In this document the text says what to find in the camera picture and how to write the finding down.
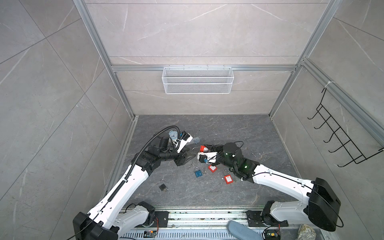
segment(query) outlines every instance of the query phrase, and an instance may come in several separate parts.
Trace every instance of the clock face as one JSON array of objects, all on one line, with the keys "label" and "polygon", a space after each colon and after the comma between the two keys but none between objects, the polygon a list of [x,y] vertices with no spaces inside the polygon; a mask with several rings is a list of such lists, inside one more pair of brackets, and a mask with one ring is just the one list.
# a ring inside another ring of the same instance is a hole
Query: clock face
[{"label": "clock face", "polygon": [[176,131],[170,131],[169,136],[172,138],[172,140],[177,139],[177,132]]}]

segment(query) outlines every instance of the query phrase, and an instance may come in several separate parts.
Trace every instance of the black wire hook rack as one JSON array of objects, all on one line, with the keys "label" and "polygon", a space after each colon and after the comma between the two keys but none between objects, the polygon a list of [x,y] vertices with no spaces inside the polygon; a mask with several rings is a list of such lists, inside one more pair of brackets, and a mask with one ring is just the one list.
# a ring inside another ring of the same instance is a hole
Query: black wire hook rack
[{"label": "black wire hook rack", "polygon": [[[352,163],[352,162],[354,162],[355,164],[359,164],[359,163],[362,163],[362,162],[364,162],[365,160],[370,159],[371,157],[373,157],[373,156],[375,156],[375,155],[377,155],[377,154],[383,152],[383,151],[384,151],[384,148],[381,148],[381,149],[379,149],[379,151],[378,151],[377,153],[375,153],[375,154],[373,154],[373,155],[371,155],[371,156],[369,156],[369,157],[366,157],[366,156],[360,151],[360,149],[356,146],[356,144],[352,141],[352,139],[348,136],[348,134],[344,131],[344,129],[340,126],[340,124],[336,121],[336,119],[334,119],[334,117],[328,112],[328,110],[327,110],[327,109],[324,107],[324,105],[322,104],[323,99],[324,99],[324,95],[325,95],[325,92],[326,92],[326,91],[327,91],[327,89],[326,89],[326,88],[323,88],[323,90],[322,90],[321,92],[324,92],[324,93],[323,93],[323,96],[322,96],[322,98],[321,98],[321,101],[320,101],[319,106],[317,106],[317,108],[316,108],[317,111],[316,111],[315,115],[313,115],[313,117],[308,118],[308,119],[311,120],[311,119],[313,119],[317,114],[319,114],[319,115],[323,118],[324,122],[323,122],[323,124],[321,124],[321,126],[319,126],[319,127],[314,127],[314,128],[315,128],[315,129],[319,129],[319,128],[321,128],[324,124],[327,124],[328,127],[332,130],[332,135],[331,135],[331,137],[329,138],[329,140],[328,140],[328,141],[324,141],[324,140],[323,140],[323,142],[325,142],[325,143],[330,142],[331,139],[332,139],[332,137],[333,137],[333,136],[336,136],[336,138],[337,138],[337,139],[339,140],[339,142],[341,143],[341,146],[338,147],[336,150],[334,150],[334,151],[329,151],[329,150],[328,150],[328,152],[336,152],[337,150],[339,150],[339,149],[341,149],[341,148],[343,147],[343,148],[345,149],[345,151],[347,151],[347,153],[348,153],[349,156],[351,157],[352,160],[351,160],[350,162],[348,162],[347,164],[342,165],[342,166],[338,165],[338,167],[345,167],[345,166],[347,166],[348,164],[350,164],[350,163]],[[321,109],[324,109],[324,110],[329,114],[329,117],[328,117],[327,119],[325,119],[325,117],[321,114],[321,112],[320,112]],[[332,120],[337,124],[338,128],[337,128],[336,130],[333,130],[333,128],[332,128],[332,127],[330,126],[330,124],[328,123],[328,120],[330,120],[330,119],[332,119]],[[343,143],[343,142],[340,140],[339,136],[338,136],[337,133],[336,133],[339,129],[341,129],[341,130],[343,131],[343,133],[344,133],[344,134],[347,136],[347,138],[348,138],[348,141],[346,141],[345,143]],[[351,143],[353,144],[353,146],[359,151],[360,155],[359,155],[358,157],[353,158],[352,155],[351,155],[351,153],[350,153],[350,152],[348,151],[348,149],[345,147],[345,145],[346,145],[347,143],[349,143],[349,142],[351,142]]]}]

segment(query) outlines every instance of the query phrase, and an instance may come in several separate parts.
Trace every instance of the blue padlock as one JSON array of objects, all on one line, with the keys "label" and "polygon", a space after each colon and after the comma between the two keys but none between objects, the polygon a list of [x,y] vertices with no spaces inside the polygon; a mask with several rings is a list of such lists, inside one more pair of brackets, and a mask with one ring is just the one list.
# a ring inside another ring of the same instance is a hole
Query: blue padlock
[{"label": "blue padlock", "polygon": [[201,172],[200,168],[197,167],[198,170],[195,171],[196,177],[201,177],[203,176],[203,173]]}]

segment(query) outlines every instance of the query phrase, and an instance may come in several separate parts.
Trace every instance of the black padlock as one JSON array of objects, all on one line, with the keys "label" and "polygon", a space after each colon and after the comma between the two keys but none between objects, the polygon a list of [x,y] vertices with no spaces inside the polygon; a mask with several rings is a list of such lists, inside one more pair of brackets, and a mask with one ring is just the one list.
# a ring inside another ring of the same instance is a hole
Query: black padlock
[{"label": "black padlock", "polygon": [[166,192],[168,190],[167,186],[163,183],[166,182],[164,179],[161,180],[161,185],[159,186],[160,190],[162,190],[163,192]]}]

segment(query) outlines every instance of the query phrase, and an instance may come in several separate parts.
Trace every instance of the wire mesh basket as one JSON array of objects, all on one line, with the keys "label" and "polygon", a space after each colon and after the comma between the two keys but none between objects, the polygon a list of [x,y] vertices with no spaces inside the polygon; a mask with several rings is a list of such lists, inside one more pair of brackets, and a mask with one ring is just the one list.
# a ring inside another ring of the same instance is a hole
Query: wire mesh basket
[{"label": "wire mesh basket", "polygon": [[233,71],[225,66],[165,67],[162,80],[166,94],[230,93]]}]

